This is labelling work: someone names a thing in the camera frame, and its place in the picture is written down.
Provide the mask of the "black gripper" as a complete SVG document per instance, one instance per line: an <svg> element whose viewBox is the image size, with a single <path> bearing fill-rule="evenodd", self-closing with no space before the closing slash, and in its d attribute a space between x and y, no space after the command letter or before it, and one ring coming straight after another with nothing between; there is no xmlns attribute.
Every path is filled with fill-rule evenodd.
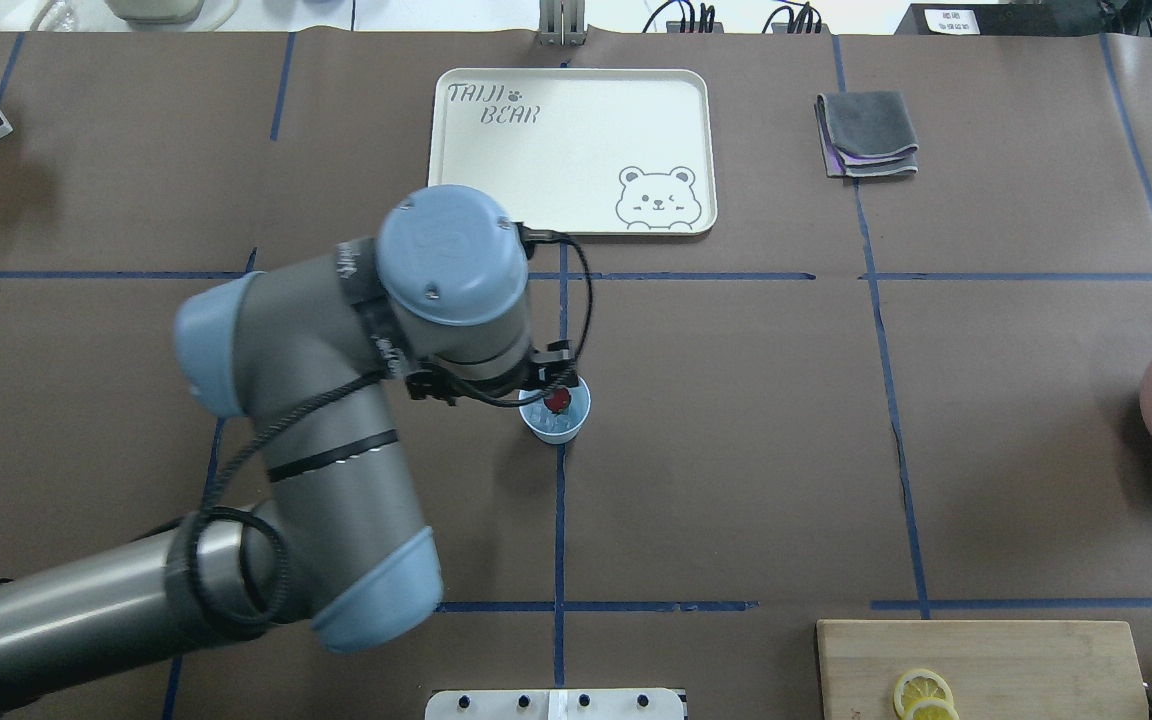
<svg viewBox="0 0 1152 720"><path fill-rule="evenodd" d="M486 406L529 406L576 386L577 350L567 340L550 343L545 350L530 344L509 348L485 363L430 356L406 377L412 400L434 397L448 406L457 404L458 397Z"/></svg>

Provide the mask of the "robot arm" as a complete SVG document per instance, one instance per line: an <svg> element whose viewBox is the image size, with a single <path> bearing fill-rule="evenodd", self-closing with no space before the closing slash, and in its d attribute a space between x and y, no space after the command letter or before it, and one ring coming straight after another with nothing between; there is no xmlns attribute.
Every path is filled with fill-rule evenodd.
<svg viewBox="0 0 1152 720"><path fill-rule="evenodd" d="M187 300L192 395L253 437L198 507L126 546L0 579L0 715L137 667L308 621L326 650L380 646L434 614L444 579L384 382L453 404L535 404L581 344L532 343L529 262L571 234L439 184L374 237Z"/></svg>

